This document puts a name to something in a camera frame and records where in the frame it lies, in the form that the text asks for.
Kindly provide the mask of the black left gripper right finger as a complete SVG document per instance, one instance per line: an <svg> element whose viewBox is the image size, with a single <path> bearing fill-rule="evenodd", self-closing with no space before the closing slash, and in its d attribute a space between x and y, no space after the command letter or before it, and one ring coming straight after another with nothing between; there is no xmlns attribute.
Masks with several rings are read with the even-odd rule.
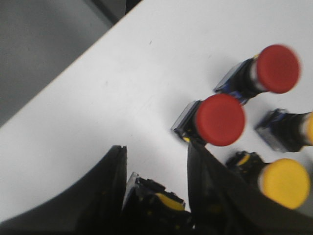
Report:
<svg viewBox="0 0 313 235"><path fill-rule="evenodd" d="M196 227L217 235L311 235L313 219L287 209L228 170L190 140L188 195Z"/></svg>

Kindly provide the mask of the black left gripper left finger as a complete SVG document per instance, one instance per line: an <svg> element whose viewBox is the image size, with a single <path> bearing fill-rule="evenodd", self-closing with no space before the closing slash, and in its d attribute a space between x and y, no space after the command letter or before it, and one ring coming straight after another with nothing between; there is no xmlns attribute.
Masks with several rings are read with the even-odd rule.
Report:
<svg viewBox="0 0 313 235"><path fill-rule="evenodd" d="M127 148L114 145L75 184L51 200L0 224L2 235L115 233L127 179Z"/></svg>

